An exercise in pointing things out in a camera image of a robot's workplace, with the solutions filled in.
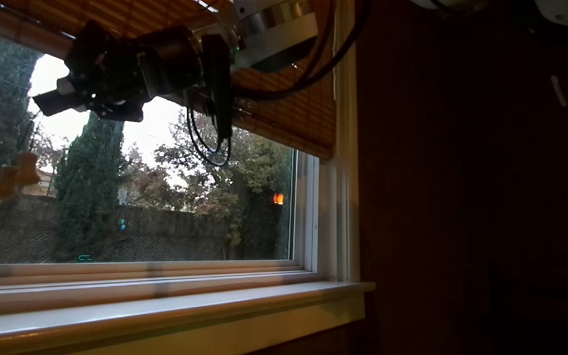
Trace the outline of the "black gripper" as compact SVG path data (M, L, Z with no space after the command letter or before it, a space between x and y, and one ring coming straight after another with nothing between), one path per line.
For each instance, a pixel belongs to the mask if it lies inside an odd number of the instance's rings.
M230 53L218 34L195 36L185 26L171 26L114 38L98 22L86 22L65 65L69 75L57 89L33 97L45 116L88 109L100 118L140 120L147 101L203 87L218 138L230 136Z

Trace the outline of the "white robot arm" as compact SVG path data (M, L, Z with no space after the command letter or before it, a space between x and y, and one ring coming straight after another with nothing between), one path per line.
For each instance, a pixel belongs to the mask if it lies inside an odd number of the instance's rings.
M175 24L138 38L116 38L90 20L65 55L69 73L33 103L47 116L80 109L104 120L138 122L147 101L179 95L189 109L211 116L224 142L240 99L286 95L238 87L234 71L280 71L315 59L323 45L309 0L232 0L201 26Z

